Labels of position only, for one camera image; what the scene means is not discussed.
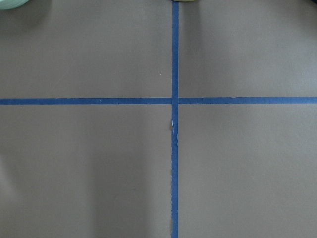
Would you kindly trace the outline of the green bowl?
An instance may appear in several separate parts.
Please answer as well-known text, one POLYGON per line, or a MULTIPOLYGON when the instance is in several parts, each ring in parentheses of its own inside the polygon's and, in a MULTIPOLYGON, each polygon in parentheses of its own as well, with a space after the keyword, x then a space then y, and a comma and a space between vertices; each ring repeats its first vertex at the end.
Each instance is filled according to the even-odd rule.
POLYGON ((10 10, 26 4, 28 0, 0 0, 0 10, 10 10))

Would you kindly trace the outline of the wooden stand with round base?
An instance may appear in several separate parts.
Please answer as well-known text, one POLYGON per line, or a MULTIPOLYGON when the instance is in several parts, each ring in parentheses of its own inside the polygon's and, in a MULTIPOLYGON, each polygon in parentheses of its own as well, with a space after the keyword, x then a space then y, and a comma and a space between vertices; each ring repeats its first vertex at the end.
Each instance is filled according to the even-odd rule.
POLYGON ((176 2, 193 2, 196 0, 172 0, 172 1, 176 1, 176 2))

